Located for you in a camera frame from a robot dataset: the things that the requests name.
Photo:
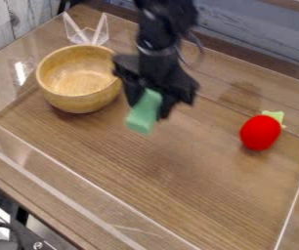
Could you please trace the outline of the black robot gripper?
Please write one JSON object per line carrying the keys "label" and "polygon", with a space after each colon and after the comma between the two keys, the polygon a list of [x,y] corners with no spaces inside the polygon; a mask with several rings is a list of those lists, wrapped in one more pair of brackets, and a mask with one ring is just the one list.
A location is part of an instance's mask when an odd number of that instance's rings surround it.
{"label": "black robot gripper", "polygon": [[162,50],[149,50],[137,46],[138,53],[113,56],[113,73],[123,82],[123,92],[129,106],[140,101],[145,88],[161,94],[158,119],[169,117],[180,103],[192,104],[200,89],[197,80],[180,64],[178,46]]}

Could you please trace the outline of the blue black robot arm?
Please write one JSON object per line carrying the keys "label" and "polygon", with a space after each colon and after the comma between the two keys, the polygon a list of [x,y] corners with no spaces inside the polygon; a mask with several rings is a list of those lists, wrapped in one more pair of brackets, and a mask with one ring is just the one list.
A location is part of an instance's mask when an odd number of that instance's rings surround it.
{"label": "blue black robot arm", "polygon": [[154,119],[166,119],[172,108],[192,105],[198,81],[181,66],[181,40],[193,39],[198,11],[193,0],[133,0],[138,10],[136,47],[138,53],[115,54],[113,74],[122,80],[129,106],[140,102],[145,89],[161,94]]}

